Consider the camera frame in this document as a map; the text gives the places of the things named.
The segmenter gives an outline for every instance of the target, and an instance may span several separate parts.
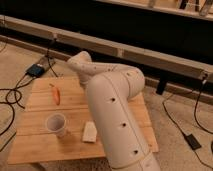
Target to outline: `white sponge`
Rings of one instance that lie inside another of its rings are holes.
[[[94,122],[88,121],[84,127],[83,142],[96,142],[97,130]]]

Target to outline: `power strip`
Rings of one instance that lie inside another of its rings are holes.
[[[26,70],[26,74],[30,75],[31,77],[40,77],[43,75],[46,71],[50,69],[50,66],[52,67],[55,64],[55,61],[53,58],[47,58],[47,57],[42,57],[39,59],[35,64],[30,66]]]
[[[43,56],[35,64],[37,64],[38,66],[42,67],[45,70],[45,72],[46,72],[46,71],[48,71],[50,69],[50,66],[52,67],[55,64],[54,58],[49,57],[49,63],[48,63],[48,58]]]

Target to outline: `wooden table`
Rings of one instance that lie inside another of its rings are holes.
[[[59,106],[55,105],[52,99],[50,83],[60,89]],[[140,94],[133,98],[129,105],[151,150],[157,152],[158,145],[143,96]],[[63,113],[67,118],[69,133],[60,139],[48,133],[45,128],[45,120],[54,113]],[[99,137],[96,143],[82,142],[85,122],[91,120],[84,90],[79,86],[78,78],[36,79],[25,112],[21,116],[8,163],[39,163],[104,157]]]

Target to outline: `concrete floor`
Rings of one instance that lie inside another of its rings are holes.
[[[6,49],[0,53],[0,88],[13,87],[20,77],[25,72],[26,68],[36,62],[42,55],[26,49],[7,45]],[[57,61],[54,65],[54,70],[60,76],[74,75],[63,61]],[[47,72],[44,77],[52,77],[51,71]],[[31,85],[22,89],[24,98],[22,104],[25,104]],[[155,89],[151,87],[145,87],[143,90],[145,102],[153,123],[156,138],[159,144],[160,151],[155,153],[155,156],[163,171],[209,171],[207,167],[200,164],[195,154],[190,150],[188,145],[183,140],[181,134],[173,123],[166,116],[162,101],[170,95],[165,92],[163,96],[155,94]],[[193,119],[193,108],[195,101],[174,96],[167,102],[168,110],[175,120],[180,124],[186,134],[193,133],[198,141],[201,143],[202,148],[197,150],[200,158],[213,165],[213,155],[210,150],[210,143],[213,140],[213,136],[207,134],[196,127]],[[5,124],[5,120],[10,117],[10,111],[3,105],[0,105],[0,129]],[[20,119],[20,115],[23,112],[22,109],[15,106],[17,111],[16,122],[12,129],[8,132],[8,135],[0,137],[0,145],[4,140],[14,132],[16,123]],[[202,124],[213,130],[213,106],[200,103],[198,109],[199,119]],[[30,171],[35,170],[29,164],[22,165],[8,165],[7,156],[11,148],[10,143],[3,152],[0,153],[0,170],[1,171]],[[42,163],[47,170],[53,171],[103,171],[109,170],[107,160],[93,159],[93,160],[76,160],[76,161],[58,161]]]

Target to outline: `black dot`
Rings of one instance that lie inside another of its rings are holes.
[[[122,127],[126,127],[126,123],[122,123]]]
[[[134,153],[135,155],[138,154],[138,150],[133,151],[133,153]]]
[[[115,101],[115,98],[111,98],[110,101],[111,101],[111,102],[114,102],[114,101]]]

